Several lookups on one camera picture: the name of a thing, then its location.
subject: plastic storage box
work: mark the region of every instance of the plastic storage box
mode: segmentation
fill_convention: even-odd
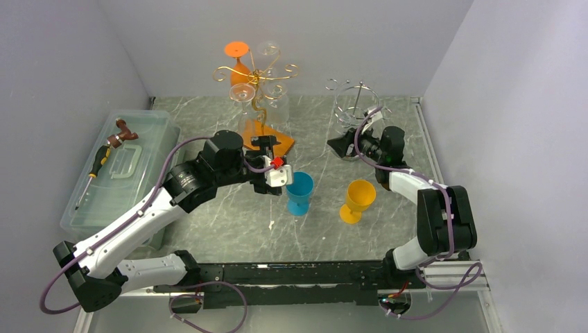
[[[87,184],[96,151],[109,135],[120,132],[115,125],[117,118],[124,119],[127,127],[139,138],[111,149],[107,162],[98,177],[92,180],[80,207],[75,210],[76,202]],[[179,138],[180,128],[165,111],[119,110],[111,113],[88,154],[82,175],[61,219],[61,227],[75,241],[82,241],[127,212],[155,186],[165,159]],[[184,153],[180,149],[169,168],[182,162],[183,158]],[[144,246],[159,249],[163,234],[164,229],[161,229],[152,238],[146,239]]]

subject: orange base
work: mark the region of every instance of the orange base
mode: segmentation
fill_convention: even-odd
[[[274,146],[274,154],[276,156],[284,156],[286,155],[294,143],[296,142],[294,139],[285,135],[284,133],[278,132],[271,127],[265,126],[263,129],[263,134],[261,134],[261,123],[257,120],[253,121],[255,124],[255,130],[252,130],[250,126],[247,126],[243,133],[240,133],[243,137],[243,145],[252,151],[258,151],[259,147],[254,147],[251,145],[251,137],[258,137],[260,135],[274,135],[276,136],[277,141],[279,144]]]

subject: gray marble tabletop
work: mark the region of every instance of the gray marble tabletop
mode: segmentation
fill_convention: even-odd
[[[353,96],[343,100],[349,104]],[[405,161],[432,176],[424,133],[410,99],[391,96],[381,100],[393,111],[385,124],[406,132]],[[335,135],[333,101],[333,96],[290,96],[290,120],[284,131],[296,144],[288,153],[288,163],[315,181],[308,214],[290,215],[285,194],[256,194],[249,184],[223,187],[216,199],[170,224],[159,250],[140,248],[130,258],[188,250],[198,262],[382,259],[386,251],[414,237],[416,206],[378,185],[372,167],[362,161],[339,160],[326,145]],[[153,109],[169,111],[185,138],[235,130],[241,114],[241,107],[227,97],[156,98]],[[186,158],[194,158],[201,148],[202,142],[191,144]],[[377,198],[361,221],[350,225],[341,221],[338,212],[347,186],[355,179],[374,184]]]

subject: white wall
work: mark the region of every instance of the white wall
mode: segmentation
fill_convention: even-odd
[[[475,1],[424,95],[507,332],[586,332],[588,3]]]
[[[95,0],[2,1],[0,31],[0,331],[71,332],[38,307],[59,220],[110,109],[148,97]],[[74,300],[61,279],[49,306]]]
[[[228,94],[212,80],[233,66],[224,46],[278,42],[300,75],[294,94],[326,79],[365,79],[380,94],[422,96],[472,0],[100,0],[152,96]]]

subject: yellow cup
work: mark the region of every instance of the yellow cup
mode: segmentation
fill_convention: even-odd
[[[369,208],[376,200],[376,188],[367,180],[354,180],[347,188],[345,204],[339,210],[341,219],[349,224],[361,220],[361,212]]]

